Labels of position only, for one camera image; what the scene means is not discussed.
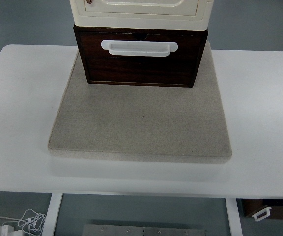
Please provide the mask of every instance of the table top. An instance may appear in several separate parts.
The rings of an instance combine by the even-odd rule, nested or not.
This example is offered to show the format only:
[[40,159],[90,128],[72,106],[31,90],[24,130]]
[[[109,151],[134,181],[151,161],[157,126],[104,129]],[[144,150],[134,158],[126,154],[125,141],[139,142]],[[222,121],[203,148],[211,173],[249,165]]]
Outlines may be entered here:
[[283,198],[283,52],[213,50],[232,158],[224,164],[51,156],[76,46],[0,53],[0,191]]

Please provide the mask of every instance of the drawer handle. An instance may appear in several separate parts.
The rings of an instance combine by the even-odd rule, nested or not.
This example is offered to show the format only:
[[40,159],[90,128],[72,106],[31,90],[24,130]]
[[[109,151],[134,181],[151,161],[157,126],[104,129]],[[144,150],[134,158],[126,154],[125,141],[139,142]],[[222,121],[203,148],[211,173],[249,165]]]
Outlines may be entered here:
[[166,57],[177,50],[177,43],[103,40],[101,47],[111,55]]
[[270,216],[270,210],[271,210],[271,207],[266,207],[265,209],[263,209],[263,210],[257,212],[256,214],[252,215],[252,217],[254,218],[255,221],[261,221],[261,220]]

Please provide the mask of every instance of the wooden box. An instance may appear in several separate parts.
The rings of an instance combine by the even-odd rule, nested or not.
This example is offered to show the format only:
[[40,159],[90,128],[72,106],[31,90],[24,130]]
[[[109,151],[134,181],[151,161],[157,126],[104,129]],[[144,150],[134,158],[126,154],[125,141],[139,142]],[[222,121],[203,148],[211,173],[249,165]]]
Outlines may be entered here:
[[[74,32],[88,83],[192,87],[208,31],[79,27]],[[112,55],[104,40],[173,42],[165,57]]]

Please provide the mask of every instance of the gray felt mat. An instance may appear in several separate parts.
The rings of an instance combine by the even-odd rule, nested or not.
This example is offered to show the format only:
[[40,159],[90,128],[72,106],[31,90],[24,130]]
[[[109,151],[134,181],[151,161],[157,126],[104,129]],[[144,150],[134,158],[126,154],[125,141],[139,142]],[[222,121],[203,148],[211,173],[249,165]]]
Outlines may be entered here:
[[78,55],[49,150],[89,159],[227,161],[232,151],[209,42],[193,88],[87,84]]

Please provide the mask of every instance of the drawer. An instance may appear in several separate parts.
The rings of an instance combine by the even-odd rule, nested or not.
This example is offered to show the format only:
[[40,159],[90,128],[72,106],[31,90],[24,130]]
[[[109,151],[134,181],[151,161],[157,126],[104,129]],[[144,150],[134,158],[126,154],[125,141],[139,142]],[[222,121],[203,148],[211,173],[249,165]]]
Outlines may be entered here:
[[267,219],[283,220],[283,199],[242,199],[242,204],[246,217],[252,217],[252,215],[263,211],[263,214],[258,217],[264,219],[265,216],[268,216],[264,210],[270,208]]
[[139,33],[80,33],[80,41],[84,49],[85,56],[113,57],[108,50],[101,47],[103,40],[116,41],[140,41],[140,42],[173,42],[177,43],[178,48],[171,52],[168,57],[173,59],[195,59],[199,52],[202,33],[197,35],[170,35],[154,34],[147,31]]
[[[78,26],[74,31],[88,83],[178,87],[193,86],[208,35],[208,31]],[[115,55],[102,47],[105,40],[172,43],[177,49],[160,57]]]
[[91,83],[185,86],[191,82],[193,62],[143,57],[86,57]]

